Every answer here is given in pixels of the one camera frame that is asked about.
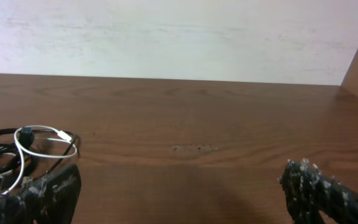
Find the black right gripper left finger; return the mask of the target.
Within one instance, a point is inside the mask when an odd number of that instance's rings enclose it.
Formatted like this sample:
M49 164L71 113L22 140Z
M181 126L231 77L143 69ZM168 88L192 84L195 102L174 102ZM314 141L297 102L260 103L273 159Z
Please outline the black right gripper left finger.
M70 164L0 199L0 224L72 222L81 191L77 165Z

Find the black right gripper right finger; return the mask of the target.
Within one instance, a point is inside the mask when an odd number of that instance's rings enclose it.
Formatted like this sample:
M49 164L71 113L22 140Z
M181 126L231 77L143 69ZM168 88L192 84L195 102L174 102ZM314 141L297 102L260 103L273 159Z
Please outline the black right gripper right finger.
M358 193L322 175L308 160L289 160L279 183L295 224L324 224L321 213L340 224L358 224Z

